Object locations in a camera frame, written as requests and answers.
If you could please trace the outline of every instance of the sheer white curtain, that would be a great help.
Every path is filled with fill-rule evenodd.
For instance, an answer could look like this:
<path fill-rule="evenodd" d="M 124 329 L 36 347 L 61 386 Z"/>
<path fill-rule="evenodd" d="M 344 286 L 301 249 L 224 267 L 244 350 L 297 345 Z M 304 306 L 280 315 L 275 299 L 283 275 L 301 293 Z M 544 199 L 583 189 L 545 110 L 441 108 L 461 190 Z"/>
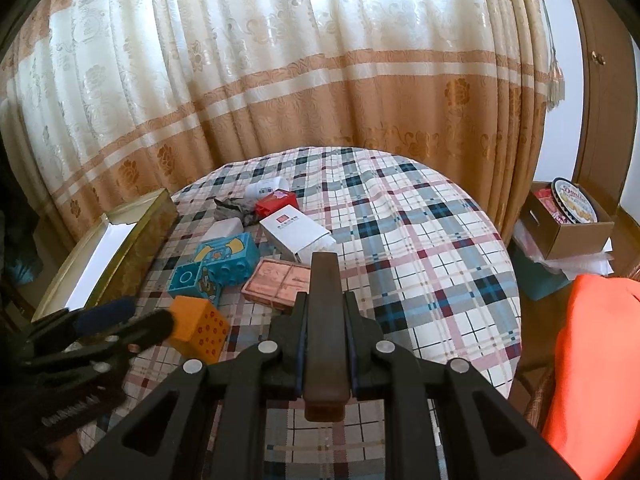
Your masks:
<path fill-rule="evenodd" d="M 417 158 L 510 230 L 542 138 L 542 30 L 538 0 L 43 0 L 2 62 L 0 129 L 30 202 L 76 238 L 301 144 Z"/>

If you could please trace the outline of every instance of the orange red cloth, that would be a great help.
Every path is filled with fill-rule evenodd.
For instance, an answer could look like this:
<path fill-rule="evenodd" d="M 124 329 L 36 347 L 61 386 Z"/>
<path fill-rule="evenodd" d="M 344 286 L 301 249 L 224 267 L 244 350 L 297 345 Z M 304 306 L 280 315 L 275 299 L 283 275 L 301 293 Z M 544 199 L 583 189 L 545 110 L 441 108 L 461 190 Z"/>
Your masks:
<path fill-rule="evenodd" d="M 582 480 L 604 480 L 640 422 L 640 283 L 582 275 L 556 343 L 544 438 Z"/>

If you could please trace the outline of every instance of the triangular cutout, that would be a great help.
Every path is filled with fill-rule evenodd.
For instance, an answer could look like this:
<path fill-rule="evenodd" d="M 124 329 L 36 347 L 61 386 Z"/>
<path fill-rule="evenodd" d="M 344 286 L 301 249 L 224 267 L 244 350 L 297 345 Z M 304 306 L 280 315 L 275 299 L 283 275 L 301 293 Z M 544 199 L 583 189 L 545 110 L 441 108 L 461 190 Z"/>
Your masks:
<path fill-rule="evenodd" d="M 160 449 L 164 432 L 178 402 L 178 392 L 168 392 L 122 439 L 122 445 L 155 456 Z"/>
<path fill-rule="evenodd" d="M 524 436 L 484 392 L 474 392 L 473 398 L 489 443 L 489 449 L 495 456 L 501 456 L 525 447 Z"/>

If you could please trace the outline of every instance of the door knob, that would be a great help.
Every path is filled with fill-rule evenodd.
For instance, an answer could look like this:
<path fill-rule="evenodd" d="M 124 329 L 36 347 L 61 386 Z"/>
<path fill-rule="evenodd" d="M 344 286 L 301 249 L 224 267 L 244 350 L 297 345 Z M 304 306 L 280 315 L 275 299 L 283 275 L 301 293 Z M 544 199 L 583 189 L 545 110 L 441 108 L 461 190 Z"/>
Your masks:
<path fill-rule="evenodd" d="M 594 63 L 599 64 L 600 66 L 604 66 L 607 64 L 604 56 L 602 54 L 598 54 L 595 50 L 591 51 L 591 59 Z"/>

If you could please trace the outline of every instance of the teal block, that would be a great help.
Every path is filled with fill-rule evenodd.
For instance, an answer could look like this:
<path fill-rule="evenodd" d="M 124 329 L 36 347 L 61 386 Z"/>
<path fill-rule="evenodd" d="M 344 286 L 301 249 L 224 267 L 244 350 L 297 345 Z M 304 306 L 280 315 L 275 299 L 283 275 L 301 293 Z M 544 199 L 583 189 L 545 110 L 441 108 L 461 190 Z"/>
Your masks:
<path fill-rule="evenodd" d="M 216 238 L 198 245 L 193 261 L 209 269 L 213 281 L 222 286 L 239 285 L 254 273 L 260 251 L 249 233 Z"/>
<path fill-rule="evenodd" d="M 201 262 L 176 267 L 167 290 L 172 298 L 206 298 L 214 306 L 218 306 L 221 291 L 220 284 L 211 279 L 209 270 Z"/>
<path fill-rule="evenodd" d="M 546 270 L 542 264 L 529 260 L 514 242 L 509 244 L 508 251 L 518 288 L 530 300 L 541 300 L 571 283 L 563 273 L 554 274 Z"/>

